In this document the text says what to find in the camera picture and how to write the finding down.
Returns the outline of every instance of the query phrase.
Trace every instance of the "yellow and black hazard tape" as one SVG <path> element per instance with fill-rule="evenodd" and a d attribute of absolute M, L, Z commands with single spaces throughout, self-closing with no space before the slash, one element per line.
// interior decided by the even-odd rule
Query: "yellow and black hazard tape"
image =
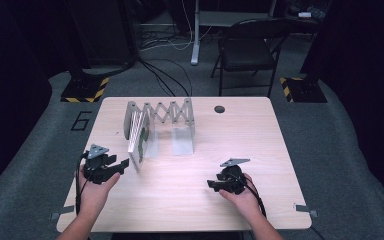
<path fill-rule="evenodd" d="M 302 78 L 283 78 L 283 77 L 280 78 L 280 83 L 282 84 L 283 93 L 285 94 L 286 100 L 288 102 L 294 102 L 294 99 L 292 98 L 291 91 L 289 90 L 286 79 L 299 81 L 299 80 L 302 80 Z"/>
<path fill-rule="evenodd" d="M 76 98 L 76 97 L 66 97 L 61 98 L 61 102 L 97 102 L 101 98 L 102 94 L 104 94 L 105 87 L 107 86 L 107 83 L 109 81 L 109 78 L 105 78 L 102 80 L 101 84 L 99 85 L 99 89 L 96 92 L 95 96 L 92 98 Z"/>

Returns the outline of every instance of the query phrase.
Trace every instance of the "person's left hand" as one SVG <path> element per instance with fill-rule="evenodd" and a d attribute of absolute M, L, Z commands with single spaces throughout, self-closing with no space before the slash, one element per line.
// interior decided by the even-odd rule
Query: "person's left hand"
<path fill-rule="evenodd" d="M 83 170 L 84 165 L 80 166 L 79 171 L 79 189 L 83 188 L 87 179 L 84 177 Z M 87 182 L 82 195 L 79 215 L 87 215 L 88 217 L 98 218 L 102 209 L 107 202 L 108 193 L 111 188 L 120 179 L 120 173 L 115 173 L 108 181 L 102 184 L 95 184 L 93 182 Z"/>

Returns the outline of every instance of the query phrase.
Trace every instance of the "wooden table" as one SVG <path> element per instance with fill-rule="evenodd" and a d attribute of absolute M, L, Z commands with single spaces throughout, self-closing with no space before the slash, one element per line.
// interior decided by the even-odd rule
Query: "wooden table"
<path fill-rule="evenodd" d="M 111 97 L 99 110 L 85 150 L 91 144 L 109 148 L 117 162 L 128 158 L 123 121 L 128 101 L 169 105 L 184 98 Z M 207 185 L 229 158 L 249 158 L 240 165 L 262 198 L 268 220 L 276 229 L 306 229 L 306 205 L 273 107 L 265 97 L 193 97 L 194 153 L 171 152 L 171 121 L 159 127 L 157 158 L 144 160 L 140 173 L 130 164 L 111 190 L 94 232 L 191 232 L 250 230 L 234 206 Z M 214 107 L 224 106 L 224 113 Z M 74 181 L 64 206 L 74 205 Z M 60 216 L 63 231 L 75 213 Z"/>

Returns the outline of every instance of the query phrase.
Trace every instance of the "gray carpet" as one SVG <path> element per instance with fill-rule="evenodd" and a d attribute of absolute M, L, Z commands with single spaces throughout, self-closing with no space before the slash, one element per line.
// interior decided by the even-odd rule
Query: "gray carpet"
<path fill-rule="evenodd" d="M 326 239 L 384 239 L 384 189 L 371 175 L 360 152 L 353 125 L 335 94 L 320 82 L 328 99 L 326 104 L 288 103 L 280 77 L 302 77 L 299 74 L 310 41 L 293 36 L 285 43 L 274 83 L 271 101 L 274 106 L 292 163 L 295 167 L 308 206 L 319 213 L 313 226 Z M 140 52 L 145 61 L 160 67 L 176 78 L 186 89 L 188 80 L 193 96 L 216 96 L 218 80 L 211 79 L 217 57 L 216 41 L 201 44 L 198 66 L 190 65 L 192 46 L 185 50 L 160 47 Z M 0 239 L 54 239 L 58 236 L 56 220 L 73 180 L 79 155 L 98 113 L 96 103 L 63 103 L 60 94 L 70 76 L 61 73 L 49 81 L 53 96 L 43 116 L 18 154 L 0 177 Z M 167 84 L 177 96 L 185 96 L 173 81 Z M 227 92 L 231 95 L 261 95 L 266 90 Z M 104 97 L 166 96 L 155 77 L 140 63 L 119 75 L 110 77 Z M 70 131 L 81 111 L 89 118 L 85 131 Z M 282 230 L 285 239 L 320 239 L 311 229 Z M 91 239 L 110 239 L 109 233 L 93 233 Z"/>

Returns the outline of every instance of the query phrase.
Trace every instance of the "metal bracket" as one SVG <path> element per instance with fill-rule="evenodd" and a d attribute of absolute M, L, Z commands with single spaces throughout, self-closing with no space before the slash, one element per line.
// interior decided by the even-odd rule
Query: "metal bracket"
<path fill-rule="evenodd" d="M 310 214 L 312 218 L 316 218 L 319 216 L 319 213 L 317 212 L 317 210 L 311 210 L 310 207 L 308 206 L 294 204 L 294 208 L 297 212 L 306 212 Z"/>
<path fill-rule="evenodd" d="M 230 158 L 229 160 L 227 160 L 226 162 L 220 164 L 220 167 L 231 167 L 231 166 L 235 166 L 235 165 L 238 165 L 238 164 L 241 164 L 241 163 L 244 163 L 244 162 L 249 162 L 250 159 L 249 158 Z"/>
<path fill-rule="evenodd" d="M 98 156 L 100 156 L 100 155 L 102 155 L 108 151 L 109 151 L 108 148 L 104 148 L 104 147 L 92 144 L 90 146 L 90 150 L 89 150 L 89 154 L 88 154 L 87 158 L 88 159 L 96 158 L 96 157 L 98 157 Z"/>

